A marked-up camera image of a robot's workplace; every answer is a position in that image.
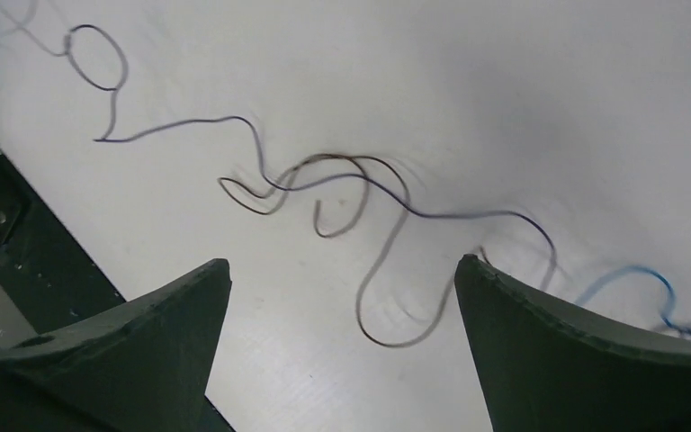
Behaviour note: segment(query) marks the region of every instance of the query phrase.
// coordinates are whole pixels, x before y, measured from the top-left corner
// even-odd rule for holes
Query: white surface
[[[113,136],[243,114],[262,126],[276,173],[322,150],[389,155],[422,179],[411,186],[423,210],[535,215],[560,251],[552,293],[573,299],[633,261],[663,272],[675,317],[691,319],[691,2],[58,2],[129,57]],[[22,14],[27,2],[4,3]],[[31,27],[61,47],[46,5]],[[4,43],[0,145],[127,299],[229,259],[207,394],[238,431],[490,429],[455,301],[407,350],[373,346],[355,325],[355,287],[399,214],[385,196],[337,240],[312,233],[313,200],[324,197],[337,227],[356,181],[296,194],[271,218],[249,214],[215,183],[234,171],[261,185],[245,129],[95,144],[107,95],[22,35]],[[112,49],[91,32],[76,55],[95,79],[117,79]],[[522,222],[410,219],[366,300],[370,328],[418,333],[395,296],[429,316],[481,241],[496,265],[539,282],[545,246]],[[655,298],[656,282],[635,276],[592,307],[649,326]]]

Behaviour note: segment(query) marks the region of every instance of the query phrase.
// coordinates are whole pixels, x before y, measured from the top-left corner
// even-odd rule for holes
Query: wire
[[[337,153],[318,153],[316,155],[312,155],[309,157],[304,158],[301,162],[299,162],[295,166],[291,166],[290,168],[286,169],[276,180],[277,183],[281,183],[285,179],[287,182],[285,183],[287,186],[292,185],[292,183],[295,181],[295,178],[298,176],[298,173],[301,171],[302,168],[308,165],[315,164],[317,162],[322,162],[325,160],[346,160],[348,162],[351,162],[355,167],[359,169],[359,171],[362,172],[364,176],[367,176],[367,172],[364,169],[364,167],[358,162],[356,157],[350,157],[348,155],[342,155],[342,154],[337,154]],[[257,199],[267,199],[271,197],[274,192],[277,191],[277,189],[270,187],[266,192],[264,193],[259,193],[257,191],[254,191],[252,188],[247,186],[246,184],[235,180],[230,177],[219,177],[218,179],[219,185],[221,186],[221,189],[224,190],[224,192],[231,198],[235,203],[239,204],[240,206],[244,207],[246,210],[249,210],[255,214],[260,214],[260,215],[271,215],[276,213],[282,206],[284,205],[285,201],[287,200],[287,196],[289,195],[289,192],[283,191],[281,198],[279,201],[277,201],[277,204],[272,207],[272,209],[268,211],[259,211],[257,209],[254,209],[247,204],[241,202],[237,197],[234,196],[233,193],[229,191],[229,189],[224,185],[224,183],[232,183],[242,189],[245,193],[250,194],[254,196]],[[369,183],[364,183],[364,189],[362,193],[362,199],[359,202],[359,207],[356,210],[356,213],[354,214],[354,217],[341,229],[338,229],[336,231],[333,231],[331,233],[324,233],[322,232],[321,228],[319,227],[319,216],[321,214],[321,200],[316,200],[314,204],[314,212],[313,212],[313,225],[314,225],[314,231],[316,231],[317,235],[324,238],[324,239],[333,239],[335,237],[341,236],[343,234],[346,234],[349,230],[351,230],[356,223],[361,219],[364,208],[366,207],[367,200],[369,199],[369,192],[370,192],[370,185]]]
[[[7,16],[7,18],[10,18],[11,20],[14,21],[14,18],[6,11],[3,10],[1,11],[4,16]],[[186,120],[181,120],[181,121],[174,121],[174,122],[169,122],[167,124],[163,124],[160,126],[156,126],[153,128],[149,128],[146,130],[142,130],[138,133],[135,133],[133,135],[130,135],[129,137],[126,138],[111,138],[115,126],[117,125],[117,100],[118,100],[118,95],[122,88],[125,86],[126,82],[128,81],[129,78],[129,63],[128,60],[125,56],[125,53],[123,52],[121,46],[117,43],[117,41],[105,30],[101,29],[98,26],[92,25],[92,24],[80,24],[75,27],[72,27],[68,30],[64,37],[64,49],[57,53],[54,52],[46,47],[45,44],[40,42],[40,40],[35,37],[35,35],[28,30],[26,27],[21,26],[20,30],[25,32],[30,39],[36,43],[36,45],[41,49],[50,54],[53,57],[64,57],[67,59],[67,62],[69,65],[77,72],[77,74],[84,80],[86,81],[87,84],[90,86],[93,86],[94,88],[103,91],[105,93],[110,94],[110,117],[108,121],[108,126],[107,129],[104,131],[104,133],[98,138],[94,139],[95,142],[105,142],[105,143],[128,143],[136,140],[141,140],[146,138],[147,136],[159,133],[159,132],[164,132],[168,130],[172,130],[175,128],[179,128],[182,126],[186,125],[191,125],[191,124],[219,124],[223,122],[242,122],[244,123],[249,129],[250,132],[253,136],[253,141],[256,146],[256,156],[257,156],[257,164],[258,164],[258,170],[260,173],[260,176],[263,177],[263,179],[274,189],[283,191],[284,193],[289,193],[289,192],[296,192],[296,191],[303,191],[307,190],[319,185],[323,185],[325,183],[333,182],[336,180],[340,179],[345,179],[345,178],[357,178],[360,179],[364,182],[366,182],[369,185],[373,185],[380,189],[382,192],[386,193],[390,198],[392,198],[394,201],[396,201],[399,205],[401,205],[405,212],[414,214],[420,218],[424,219],[435,219],[435,220],[478,220],[478,219],[485,219],[485,218],[493,218],[493,217],[503,217],[503,216],[509,216],[509,217],[515,217],[518,218],[522,221],[527,222],[531,226],[533,226],[539,233],[544,237],[546,240],[549,248],[550,248],[550,263],[548,265],[548,268],[543,276],[543,279],[539,285],[540,289],[542,291],[546,291],[547,287],[550,284],[550,281],[552,279],[552,276],[555,272],[555,269],[557,267],[557,250],[552,242],[552,239],[550,236],[547,234],[547,232],[532,218],[517,212],[517,211],[511,211],[511,210],[492,210],[492,211],[463,211],[463,212],[439,212],[439,213],[432,213],[432,212],[427,212],[427,211],[421,211],[416,208],[414,208],[410,201],[409,201],[409,195],[408,195],[408,188],[406,187],[406,184],[403,182],[403,179],[398,175],[398,173],[393,170],[393,168],[384,162],[381,162],[377,158],[372,158],[372,160],[378,161],[383,163],[388,169],[393,171],[394,175],[397,176],[397,178],[401,181],[402,185],[404,186],[405,189],[405,197],[402,198],[398,196],[396,193],[394,193],[390,188],[387,186],[383,185],[380,182],[377,182],[373,179],[371,179],[369,176],[366,174],[354,174],[354,173],[341,173],[341,174],[336,174],[336,175],[330,175],[324,178],[320,178],[319,180],[315,180],[306,184],[301,184],[301,185],[294,185],[294,174],[290,172],[288,175],[283,175],[281,176],[280,179],[273,180],[272,178],[269,177],[269,175],[266,173],[266,166],[265,166],[265,154],[263,152],[263,145],[261,142],[261,139],[259,137],[258,131],[256,129],[256,126],[250,122],[248,119],[238,116],[238,115],[229,115],[229,116],[224,116],[224,117],[219,117],[219,118],[212,118],[212,119],[199,119],[199,118],[194,118],[194,119],[186,119]],[[116,85],[114,86],[106,86],[106,85],[100,85],[96,83],[91,77],[89,77],[84,70],[78,65],[78,63],[75,60],[75,57],[73,55],[73,37],[75,36],[76,33],[82,31],[82,30],[91,30],[94,32],[97,32],[99,35],[101,35],[107,42],[112,46],[112,48],[115,50],[116,54],[118,55],[119,61],[121,62],[121,76],[117,82]],[[367,156],[360,156],[359,158],[371,158]],[[284,178],[288,179],[288,183],[282,184],[282,181]],[[240,203],[243,205],[248,210],[251,210],[253,212],[256,212],[258,214],[264,214],[263,212],[256,211],[255,209],[251,209],[249,206],[246,206],[239,202],[236,197],[234,197],[231,193],[229,193],[228,189],[224,185],[224,182],[231,182],[234,183],[235,185],[238,184],[237,181],[228,179],[227,177],[222,177],[219,178],[219,184],[221,187],[224,189],[227,194],[237,203]],[[244,187],[246,192],[251,192],[249,188]],[[262,198],[264,196],[267,196],[268,193],[259,193],[256,194],[257,198]],[[320,204],[317,204],[315,206],[315,213],[314,213],[314,220],[318,220],[319,216],[319,211],[320,211]],[[278,210],[278,207],[276,209],[273,209],[272,212],[276,212]],[[390,250],[390,247],[392,246],[393,239],[398,235],[401,226],[403,225],[404,221],[406,220],[406,217],[408,215],[405,215],[402,213],[401,217],[399,217],[399,220],[397,221],[397,224],[394,226],[394,230],[391,231],[391,234],[389,235],[389,240],[386,242],[386,244],[383,246],[383,250],[380,253],[378,260],[376,261],[377,263],[382,263],[384,261],[385,257],[387,256],[388,250]],[[318,229],[317,232],[319,235],[323,235]],[[359,293],[363,295],[363,289],[365,289],[365,286],[369,283],[369,281],[372,279],[374,276],[374,273],[376,272],[376,267],[374,266],[368,273],[367,276],[364,278],[362,285],[360,285],[360,290]],[[434,318],[433,322],[429,326],[429,328],[423,332],[419,337],[416,337],[414,339],[411,339],[410,341],[398,343],[398,344],[384,344],[385,346],[391,346],[391,347],[408,347],[411,345],[416,344],[418,341],[426,338],[430,332],[435,328],[437,325],[438,321],[440,320],[440,317],[442,315],[441,312],[443,312],[443,308],[445,306],[445,303],[448,299],[448,293],[450,293],[450,289],[446,289],[444,291],[444,297],[442,298],[441,303],[439,304],[439,313],[436,313],[436,317]],[[360,317],[360,310],[357,311],[357,315]],[[360,327],[362,327],[363,333],[370,338],[373,342],[378,343],[379,341],[374,340],[373,337],[369,336],[369,333],[363,328],[363,325],[360,323]]]
[[[483,246],[479,247],[478,250],[480,251],[480,257],[483,258],[483,262],[488,264],[489,266],[493,266],[491,264],[491,261],[489,261],[489,256],[486,254],[486,249],[483,248]]]
[[[601,276],[595,282],[593,282],[586,291],[584,291],[575,301],[574,304],[580,307],[584,307],[590,300],[592,300],[600,291],[607,287],[611,282],[631,274],[642,274],[650,275],[658,279],[664,287],[666,287],[666,303],[660,311],[660,319],[663,324],[669,329],[678,331],[680,334],[686,334],[691,336],[691,328],[682,327],[671,321],[671,314],[674,312],[674,308],[677,306],[677,295],[674,293],[674,288],[671,283],[663,277],[662,274],[653,270],[652,268],[646,267],[644,265],[628,265],[608,274]]]
[[[28,24],[30,24],[35,18],[36,11],[38,10],[38,0],[30,0],[28,3],[28,10],[25,12],[25,16],[21,20],[16,20],[12,17],[10,13],[7,13],[10,17],[10,21],[14,24],[14,27],[4,31],[0,31],[0,38],[4,36],[9,36],[10,34],[15,34],[20,30],[24,29]],[[0,4],[0,13],[4,14],[4,7]]]

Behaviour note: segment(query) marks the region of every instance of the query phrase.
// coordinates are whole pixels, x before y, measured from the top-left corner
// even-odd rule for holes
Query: blue wire
[[[584,307],[590,300],[592,300],[600,291],[607,287],[611,282],[616,279],[620,279],[626,275],[630,274],[642,274],[650,275],[661,281],[664,287],[666,287],[667,299],[666,303],[660,311],[660,319],[666,325],[666,327],[676,330],[680,333],[685,333],[691,336],[691,328],[682,327],[671,321],[671,314],[674,313],[674,308],[677,307],[677,294],[674,292],[674,288],[671,283],[663,277],[662,274],[653,270],[652,268],[646,267],[644,265],[628,265],[626,267],[619,268],[601,276],[595,282],[593,282],[586,291],[584,291],[574,302],[577,306]]]

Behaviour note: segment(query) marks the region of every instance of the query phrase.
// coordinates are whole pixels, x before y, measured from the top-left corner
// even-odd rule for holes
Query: dark green panel
[[[0,348],[0,431],[193,432],[231,281],[214,259],[92,318]]]
[[[0,224],[0,284],[37,332],[60,329],[125,302],[4,156],[2,208],[13,208],[13,215]],[[233,431],[207,399],[197,430]]]
[[[691,430],[691,341],[584,310],[475,256],[454,283],[498,432]]]

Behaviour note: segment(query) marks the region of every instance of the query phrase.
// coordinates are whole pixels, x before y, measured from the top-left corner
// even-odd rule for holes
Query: cable
[[[14,19],[12,15],[8,13],[10,21],[12,21],[14,27],[11,29],[0,31],[0,38],[3,38],[4,36],[9,36],[10,34],[17,33],[20,30],[24,29],[28,24],[30,24],[33,21],[37,10],[38,0],[30,0],[30,2],[28,3],[28,10],[25,12],[25,16],[21,20],[18,21]],[[0,4],[0,13],[4,14],[4,11],[4,7]]]
[[[364,169],[364,167],[358,162],[358,160],[355,157],[349,157],[348,155],[342,155],[342,154],[337,154],[337,153],[318,153],[316,155],[312,155],[309,157],[304,158],[301,162],[299,162],[295,166],[291,166],[290,168],[286,169],[276,180],[277,183],[281,183],[285,179],[287,179],[287,182],[285,183],[288,187],[293,184],[295,181],[295,178],[298,176],[298,173],[301,171],[302,168],[308,165],[313,165],[314,163],[317,162],[322,162],[325,160],[346,160],[348,162],[351,162],[355,167],[359,169],[359,171],[362,172],[362,175],[367,176],[367,172]],[[274,192],[277,191],[277,189],[270,187],[266,192],[264,193],[259,193],[257,191],[254,191],[252,188],[247,186],[246,184],[235,180],[230,177],[219,177],[218,179],[219,185],[221,186],[221,189],[224,190],[224,192],[231,198],[235,203],[239,204],[246,210],[249,210],[255,214],[260,214],[260,215],[271,215],[276,213],[282,206],[284,205],[285,201],[287,200],[287,196],[289,195],[289,192],[283,191],[282,197],[277,201],[277,204],[268,211],[259,211],[257,209],[254,209],[245,203],[241,202],[237,197],[234,196],[233,193],[229,191],[229,189],[224,185],[225,182],[232,183],[242,189],[245,193],[250,194],[254,196],[257,199],[268,199],[271,197]],[[362,193],[362,199],[359,202],[359,207],[356,210],[356,213],[354,214],[354,217],[341,229],[338,229],[336,231],[333,231],[331,233],[324,233],[322,232],[321,228],[319,227],[319,216],[321,213],[321,200],[316,200],[314,204],[314,212],[313,212],[313,225],[314,225],[314,231],[316,231],[317,235],[324,238],[324,239],[333,239],[335,237],[341,236],[343,234],[346,234],[349,230],[351,230],[356,223],[361,219],[364,208],[366,207],[367,200],[369,199],[369,192],[370,192],[370,187],[369,183],[364,183],[364,189]]]
[[[677,295],[674,293],[674,288],[671,283],[663,277],[662,274],[653,270],[652,268],[646,267],[644,265],[628,265],[608,274],[601,276],[595,282],[593,282],[586,291],[584,291],[575,301],[574,304],[580,307],[584,307],[590,300],[592,300],[601,290],[607,287],[611,282],[630,274],[643,274],[650,275],[661,281],[661,283],[666,287],[667,299],[663,308],[660,311],[660,319],[663,324],[669,329],[678,331],[680,334],[687,334],[691,336],[691,328],[682,327],[671,321],[671,314],[674,312],[674,308],[677,306]]]
[[[479,247],[480,251],[480,257],[483,258],[483,262],[488,264],[489,266],[493,266],[491,264],[491,261],[489,261],[489,256],[486,254],[486,249],[483,248],[483,246]]]
[[[2,11],[5,16],[11,17],[11,15],[7,11]],[[67,58],[67,61],[69,65],[77,72],[77,74],[84,80],[86,81],[87,84],[90,86],[93,86],[94,88],[103,91],[105,93],[110,93],[110,119],[108,122],[107,129],[105,132],[102,134],[102,136],[98,139],[94,139],[95,142],[105,142],[105,143],[127,143],[127,142],[132,142],[135,140],[141,140],[143,138],[146,138],[147,136],[163,132],[163,131],[168,131],[174,128],[178,128],[181,126],[189,125],[189,124],[219,124],[223,122],[242,122],[244,123],[251,131],[251,134],[253,136],[253,140],[256,146],[256,156],[257,156],[257,164],[258,164],[258,170],[263,177],[263,179],[273,188],[283,191],[285,193],[288,192],[296,192],[296,191],[303,191],[306,189],[310,189],[319,185],[323,185],[328,182],[336,181],[339,179],[345,179],[345,178],[357,178],[361,179],[362,181],[366,182],[369,185],[374,185],[384,193],[386,193],[388,196],[390,196],[394,201],[396,201],[399,205],[401,205],[405,212],[412,213],[420,218],[424,219],[437,219],[437,220],[478,220],[478,219],[484,219],[484,218],[492,218],[492,217],[499,217],[499,216],[510,216],[510,217],[516,217],[518,219],[521,219],[523,221],[526,221],[530,225],[532,225],[535,229],[539,231],[539,233],[544,237],[544,239],[547,241],[549,248],[550,248],[550,264],[548,265],[547,271],[545,272],[545,275],[542,279],[542,282],[540,283],[540,289],[542,291],[545,291],[546,288],[548,287],[552,276],[555,272],[556,266],[557,266],[557,250],[554,246],[554,243],[552,242],[552,239],[550,236],[547,234],[547,232],[538,224],[536,221],[533,219],[529,218],[528,216],[525,216],[524,214],[517,212],[517,211],[511,211],[511,210],[493,210],[493,211],[467,211],[467,212],[441,212],[441,213],[430,213],[426,211],[420,211],[418,209],[415,209],[409,202],[409,196],[408,196],[408,188],[406,187],[406,184],[404,183],[403,179],[396,173],[396,171],[387,163],[380,161],[379,159],[375,157],[367,157],[367,156],[360,156],[360,157],[352,157],[352,158],[370,158],[371,160],[377,161],[379,163],[383,163],[388,169],[390,169],[395,176],[401,181],[402,186],[405,189],[405,197],[401,198],[397,194],[395,194],[390,188],[387,186],[383,185],[380,182],[377,182],[373,179],[371,179],[369,176],[365,174],[353,174],[353,173],[342,173],[342,174],[337,174],[337,175],[331,175],[328,177],[320,178],[319,180],[309,182],[307,184],[302,184],[295,186],[293,184],[294,181],[294,176],[293,173],[291,172],[289,176],[284,175],[283,177],[287,177],[289,183],[288,184],[280,184],[280,182],[283,180],[281,178],[280,180],[274,181],[272,178],[268,176],[266,173],[266,167],[265,167],[265,155],[263,152],[263,145],[261,142],[261,139],[259,137],[258,131],[256,129],[256,126],[247,120],[244,117],[237,116],[237,115],[230,115],[230,116],[224,116],[224,117],[219,117],[219,118],[214,118],[214,119],[186,119],[186,120],[181,120],[181,121],[174,121],[170,122],[167,124],[163,124],[160,126],[156,126],[153,128],[149,128],[143,131],[140,131],[138,133],[135,133],[133,135],[130,135],[127,138],[110,138],[112,136],[112,133],[115,130],[115,126],[117,124],[117,99],[120,91],[122,90],[123,86],[125,86],[126,82],[128,81],[129,77],[129,64],[128,60],[125,56],[125,53],[123,52],[121,46],[115,41],[115,39],[106,31],[103,29],[92,25],[92,24],[81,24],[77,25],[75,27],[72,27],[69,29],[67,34],[65,35],[64,38],[64,49],[60,53],[55,53],[51,51],[50,49],[46,48],[46,45],[43,44],[38,40],[38,38],[35,37],[35,35],[32,34],[31,31],[29,31],[27,28],[24,26],[21,27],[23,32],[25,32],[33,42],[36,43],[36,45],[50,54],[51,56],[54,57],[65,57]],[[100,34],[103,38],[107,40],[108,43],[113,47],[115,50],[116,54],[118,55],[118,58],[121,62],[121,77],[118,80],[117,84],[114,86],[105,86],[105,85],[100,85],[95,83],[93,79],[91,79],[84,71],[83,69],[77,64],[75,57],[73,55],[73,37],[77,32],[80,32],[82,30],[92,30],[94,32],[97,32]],[[228,189],[225,187],[223,184],[224,182],[233,182],[235,185],[237,185],[237,181],[228,179],[227,177],[222,177],[219,179],[219,184],[221,187],[224,189],[225,192],[227,192],[230,197],[235,201],[240,203],[234,196],[229,193]],[[246,192],[250,192],[250,189],[245,187]],[[256,197],[262,197],[265,196],[265,194],[257,194]],[[248,210],[254,211],[256,213],[259,213],[259,211],[255,211],[254,209],[251,209],[249,206],[246,206],[242,204],[243,207],[247,208]],[[318,204],[315,207],[315,215],[314,215],[314,220],[317,220],[317,217],[319,215],[319,206]],[[376,264],[370,269],[370,271],[367,273],[366,277],[363,279],[362,284],[360,285],[359,288],[359,298],[363,296],[363,291],[366,288],[366,285],[371,281],[372,277],[377,271],[377,268],[381,265],[382,261],[384,261],[385,257],[387,256],[388,251],[390,250],[390,247],[392,246],[393,240],[395,239],[396,235],[398,235],[401,227],[403,226],[404,221],[406,220],[406,217],[408,215],[402,213],[401,217],[399,217],[399,220],[397,221],[397,224],[394,226],[394,229],[391,231],[391,234],[389,235],[389,240],[385,243],[383,246],[383,249],[376,261]],[[386,344],[382,343],[381,341],[377,340],[376,338],[372,337],[369,335],[369,332],[366,331],[363,328],[363,324],[360,322],[360,328],[362,328],[362,332],[364,333],[365,336],[367,336],[372,342],[378,343],[379,345],[382,344],[383,346],[386,347],[410,347],[412,345],[415,345],[419,341],[425,339],[432,331],[433,329],[437,326],[438,322],[441,319],[441,316],[443,315],[443,309],[446,304],[446,301],[448,300],[449,293],[451,292],[451,289],[447,287],[446,290],[444,290],[444,296],[439,304],[438,308],[438,313],[436,313],[436,316],[431,322],[431,325],[424,331],[421,335],[418,337],[415,337],[413,339],[410,339],[409,341],[401,342],[401,343],[394,343],[394,344]],[[361,300],[357,300],[357,318],[361,321]]]

